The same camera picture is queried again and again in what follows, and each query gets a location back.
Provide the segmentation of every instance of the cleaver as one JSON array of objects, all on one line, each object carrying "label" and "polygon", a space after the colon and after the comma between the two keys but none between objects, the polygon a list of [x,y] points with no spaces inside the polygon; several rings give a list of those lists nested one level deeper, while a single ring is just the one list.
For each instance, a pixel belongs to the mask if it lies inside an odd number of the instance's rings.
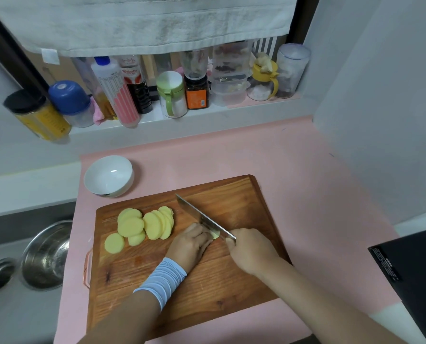
[{"label": "cleaver", "polygon": [[233,241],[235,241],[236,238],[233,234],[229,233],[227,230],[222,228],[215,221],[210,219],[198,208],[196,208],[191,203],[181,198],[179,195],[175,194],[175,196],[176,196],[176,200],[178,201],[179,207],[182,208],[184,211],[186,211],[193,218],[195,218],[200,224],[207,227],[210,231],[214,231],[216,233],[219,232],[219,236],[223,239],[229,237],[233,239]]}]

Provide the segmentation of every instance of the blue wristband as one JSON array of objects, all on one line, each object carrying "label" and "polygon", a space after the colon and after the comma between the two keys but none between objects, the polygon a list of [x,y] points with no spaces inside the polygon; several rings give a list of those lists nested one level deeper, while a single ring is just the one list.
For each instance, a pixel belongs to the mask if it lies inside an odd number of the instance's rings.
[{"label": "blue wristband", "polygon": [[159,301],[160,310],[162,311],[168,299],[175,292],[176,287],[186,276],[186,272],[178,263],[165,257],[146,281],[133,293],[140,290],[151,292]]}]

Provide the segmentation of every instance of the jar with yellow lid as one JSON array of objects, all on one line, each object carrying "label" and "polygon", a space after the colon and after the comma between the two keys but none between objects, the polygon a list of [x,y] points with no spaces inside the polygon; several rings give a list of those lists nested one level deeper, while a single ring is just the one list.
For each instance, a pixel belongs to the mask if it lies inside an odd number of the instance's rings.
[{"label": "jar with yellow lid", "polygon": [[272,61],[272,72],[261,72],[261,67],[258,64],[253,65],[253,74],[249,78],[250,86],[246,93],[256,101],[264,101],[272,98],[278,91],[278,65]]},{"label": "jar with yellow lid", "polygon": [[26,127],[44,140],[61,139],[71,131],[71,125],[55,110],[44,95],[34,98],[22,89],[9,95],[3,105]]}]

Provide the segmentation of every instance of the person's left arm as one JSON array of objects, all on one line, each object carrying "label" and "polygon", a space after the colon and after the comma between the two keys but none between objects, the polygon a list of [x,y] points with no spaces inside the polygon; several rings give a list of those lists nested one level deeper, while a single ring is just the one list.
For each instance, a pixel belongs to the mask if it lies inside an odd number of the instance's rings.
[{"label": "person's left arm", "polygon": [[176,287],[183,278],[181,273],[185,272],[183,274],[187,275],[193,269],[211,242],[212,237],[207,228],[198,223],[187,227],[170,245],[166,254],[169,260],[164,260],[154,270],[141,285],[142,289],[136,289],[124,299],[78,344],[143,344],[161,312],[161,307],[171,295],[170,291],[174,291],[168,289],[159,292],[159,289]]}]

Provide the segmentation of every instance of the white towel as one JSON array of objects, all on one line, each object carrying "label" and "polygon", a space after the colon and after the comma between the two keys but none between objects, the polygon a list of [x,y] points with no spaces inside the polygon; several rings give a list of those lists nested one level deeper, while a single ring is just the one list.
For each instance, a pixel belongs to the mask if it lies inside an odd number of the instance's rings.
[{"label": "white towel", "polygon": [[289,32],[296,0],[0,0],[26,50],[161,54]]}]

